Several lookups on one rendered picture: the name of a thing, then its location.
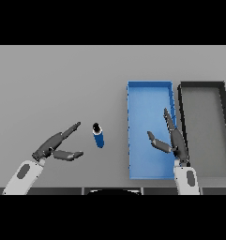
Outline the blue pipe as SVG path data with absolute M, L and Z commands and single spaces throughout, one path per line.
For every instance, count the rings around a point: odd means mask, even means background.
M 94 135 L 94 139 L 96 141 L 97 147 L 102 148 L 104 146 L 103 131 L 98 123 L 95 123 L 93 125 L 93 135 Z

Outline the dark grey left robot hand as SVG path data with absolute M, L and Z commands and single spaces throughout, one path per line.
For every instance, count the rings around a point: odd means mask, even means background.
M 69 135 L 76 131 L 78 126 L 81 123 L 78 122 L 74 124 L 72 127 L 69 127 L 64 132 L 58 132 L 52 137 L 50 137 L 46 142 L 44 142 L 36 152 L 32 154 L 32 157 L 36 161 L 40 161 L 42 158 L 48 158 L 53 156 L 56 159 L 61 159 L 65 161 L 72 161 L 75 158 L 79 158 L 83 155 L 83 152 L 74 152 L 71 153 L 69 151 L 58 150 L 60 144 L 69 137 Z

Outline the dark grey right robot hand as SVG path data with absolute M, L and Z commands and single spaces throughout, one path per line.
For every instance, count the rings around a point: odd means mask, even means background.
M 164 109 L 163 116 L 167 124 L 171 143 L 167 144 L 159 139 L 156 139 L 154 134 L 151 131 L 148 131 L 147 135 L 149 140 L 151 141 L 152 146 L 164 153 L 173 153 L 174 157 L 178 159 L 181 163 L 189 163 L 188 151 L 183 135 L 174 125 L 173 120 L 167 109 Z

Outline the dark grey bin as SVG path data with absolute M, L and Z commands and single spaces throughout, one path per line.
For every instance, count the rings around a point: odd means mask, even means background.
M 192 167 L 199 177 L 226 177 L 225 82 L 181 82 L 177 90 Z

